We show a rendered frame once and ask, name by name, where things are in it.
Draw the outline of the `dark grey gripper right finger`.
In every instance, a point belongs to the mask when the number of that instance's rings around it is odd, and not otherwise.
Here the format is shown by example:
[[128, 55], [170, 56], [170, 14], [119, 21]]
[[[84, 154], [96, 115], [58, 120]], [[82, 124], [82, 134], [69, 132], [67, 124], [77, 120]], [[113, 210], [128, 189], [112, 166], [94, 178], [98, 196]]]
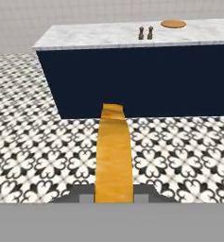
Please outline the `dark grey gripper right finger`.
[[133, 201], [135, 203], [177, 202], [173, 198], [161, 195], [153, 185], [148, 184], [133, 185]]

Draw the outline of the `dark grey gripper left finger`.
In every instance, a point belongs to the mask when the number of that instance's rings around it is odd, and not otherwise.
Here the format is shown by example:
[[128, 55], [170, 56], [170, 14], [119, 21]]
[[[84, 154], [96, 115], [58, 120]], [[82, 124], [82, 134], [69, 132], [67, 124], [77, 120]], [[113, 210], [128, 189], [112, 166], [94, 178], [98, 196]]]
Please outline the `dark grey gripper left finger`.
[[53, 203], [93, 203], [95, 186], [93, 184], [75, 185], [66, 195], [52, 200]]

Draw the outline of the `orange round plate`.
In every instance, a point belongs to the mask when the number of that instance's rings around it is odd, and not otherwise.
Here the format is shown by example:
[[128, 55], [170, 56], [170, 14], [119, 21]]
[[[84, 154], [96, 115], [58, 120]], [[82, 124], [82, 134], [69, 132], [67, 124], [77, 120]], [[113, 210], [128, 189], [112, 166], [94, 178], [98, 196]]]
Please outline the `orange round plate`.
[[163, 20], [161, 21], [161, 26], [167, 28], [182, 28], [186, 26], [186, 23], [182, 20]]

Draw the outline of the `navy dining counter marble top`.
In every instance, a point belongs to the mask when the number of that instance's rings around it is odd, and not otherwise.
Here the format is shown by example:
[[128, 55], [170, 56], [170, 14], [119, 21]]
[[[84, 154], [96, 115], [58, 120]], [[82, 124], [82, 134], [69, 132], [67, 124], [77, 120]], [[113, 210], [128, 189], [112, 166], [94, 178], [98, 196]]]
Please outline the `navy dining counter marble top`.
[[104, 103], [128, 117], [224, 116], [224, 19], [57, 25], [33, 48], [63, 119], [97, 118]]

